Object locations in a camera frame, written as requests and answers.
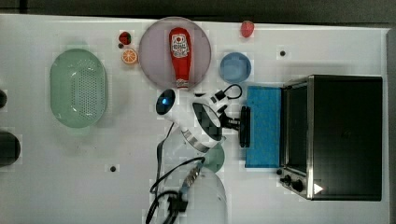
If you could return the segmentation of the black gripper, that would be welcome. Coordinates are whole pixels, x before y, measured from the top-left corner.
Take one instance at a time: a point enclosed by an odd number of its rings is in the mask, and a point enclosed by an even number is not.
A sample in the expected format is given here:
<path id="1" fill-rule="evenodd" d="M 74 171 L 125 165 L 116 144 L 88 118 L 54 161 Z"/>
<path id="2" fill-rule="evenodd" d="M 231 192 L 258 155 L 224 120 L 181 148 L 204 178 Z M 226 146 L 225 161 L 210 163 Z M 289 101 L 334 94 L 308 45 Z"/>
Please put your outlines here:
<path id="1" fill-rule="evenodd" d="M 226 108 L 227 108 L 227 105 L 224 105 L 218 110 L 219 121 L 220 121 L 221 127 L 227 128 L 227 129 L 239 130 L 240 129 L 240 119 L 233 119 L 233 118 L 229 117 L 225 112 Z"/>

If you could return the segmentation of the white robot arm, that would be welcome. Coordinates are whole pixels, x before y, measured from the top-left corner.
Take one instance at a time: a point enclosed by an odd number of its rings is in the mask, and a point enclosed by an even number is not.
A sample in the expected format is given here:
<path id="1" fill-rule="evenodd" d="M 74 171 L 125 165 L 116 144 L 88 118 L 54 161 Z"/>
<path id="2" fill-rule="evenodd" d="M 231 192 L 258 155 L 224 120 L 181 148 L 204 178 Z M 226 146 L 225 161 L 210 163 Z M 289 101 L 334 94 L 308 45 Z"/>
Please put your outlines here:
<path id="1" fill-rule="evenodd" d="M 194 94 L 163 91 L 155 110 L 171 122 L 157 145 L 154 195 L 146 224 L 227 224 L 225 188 L 216 175 L 224 163 L 225 129 L 240 139 L 249 134 L 249 109 L 239 118 L 226 114 L 232 97 L 225 91 Z"/>

